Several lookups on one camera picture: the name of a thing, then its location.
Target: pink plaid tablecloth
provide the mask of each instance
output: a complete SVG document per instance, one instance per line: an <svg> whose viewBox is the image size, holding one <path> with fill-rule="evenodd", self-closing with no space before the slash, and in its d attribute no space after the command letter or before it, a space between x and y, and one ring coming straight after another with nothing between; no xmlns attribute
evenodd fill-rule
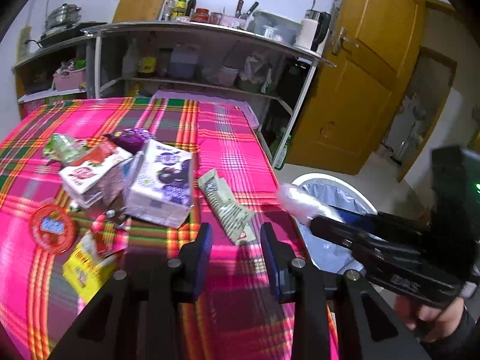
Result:
<svg viewBox="0 0 480 360"><path fill-rule="evenodd" d="M28 229L30 215L44 200L63 207L69 202L58 166L46 167L41 149L54 132L95 144L102 134L126 127L147 128L157 140L194 152L197 177L216 168L237 200L255 211L257 239L262 223L271 222L279 240L305 254L294 223L275 199L277 181L267 158L236 107L129 98L43 106L0 145L0 322L26 359L46 359L83 306L62 277L71 249L49 255L34 244ZM128 244L125 257L139 266L144 256L149 261L173 257L195 238L200 222L209 222L213 248L205 290L194 305L179 309L188 358L289 359L294 306L279 305L270 295L259 243L232 245L196 186L194 194L195 208L179 230L132 220L128 235L116 239ZM80 237L91 221L83 213L73 218ZM330 324L332 359L337 359L337 335Z"/></svg>

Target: yellow snack box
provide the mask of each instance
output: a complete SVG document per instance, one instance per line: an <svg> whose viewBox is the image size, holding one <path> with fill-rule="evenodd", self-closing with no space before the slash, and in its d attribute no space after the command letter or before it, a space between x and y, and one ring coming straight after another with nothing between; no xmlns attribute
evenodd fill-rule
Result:
<svg viewBox="0 0 480 360"><path fill-rule="evenodd" d="M62 267L63 277L85 303L93 298L117 266L117 254L99 253L97 246L95 237L88 231Z"/></svg>

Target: grape juice carton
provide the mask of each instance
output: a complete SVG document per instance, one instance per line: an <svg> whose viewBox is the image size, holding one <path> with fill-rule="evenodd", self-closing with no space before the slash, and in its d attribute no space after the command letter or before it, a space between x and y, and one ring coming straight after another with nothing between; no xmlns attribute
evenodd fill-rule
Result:
<svg viewBox="0 0 480 360"><path fill-rule="evenodd" d="M126 214L179 228L192 209L191 153L150 139L136 155L124 191Z"/></svg>

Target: human hand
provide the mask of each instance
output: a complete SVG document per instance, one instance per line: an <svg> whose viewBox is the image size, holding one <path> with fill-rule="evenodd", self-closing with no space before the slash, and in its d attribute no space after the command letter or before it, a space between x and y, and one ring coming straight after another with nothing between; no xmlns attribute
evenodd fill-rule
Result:
<svg viewBox="0 0 480 360"><path fill-rule="evenodd" d="M410 330L417 327L419 319L425 322L435 321L433 329L423 339L424 342L433 342L455 332L462 319L464 301L462 298L455 298L450 306L442 311L398 295L394 310Z"/></svg>

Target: grape image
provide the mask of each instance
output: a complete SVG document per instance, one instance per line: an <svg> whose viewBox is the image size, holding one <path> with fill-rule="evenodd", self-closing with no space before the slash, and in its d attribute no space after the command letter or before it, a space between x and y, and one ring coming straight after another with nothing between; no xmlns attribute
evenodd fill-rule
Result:
<svg viewBox="0 0 480 360"><path fill-rule="evenodd" d="M182 164L181 164L181 169L188 173L188 169L190 167L190 160L185 160L185 161L182 161Z"/></svg>
<svg viewBox="0 0 480 360"><path fill-rule="evenodd" d="M175 180L185 180L188 176L188 173L185 173L183 170L175 169L172 173Z"/></svg>
<svg viewBox="0 0 480 360"><path fill-rule="evenodd" d="M157 172L158 181L163 184L170 184L173 181L173 176L170 173Z"/></svg>
<svg viewBox="0 0 480 360"><path fill-rule="evenodd" d="M185 183L185 181L183 180L173 180L171 185L173 187L177 187L177 188L183 188L183 184Z"/></svg>

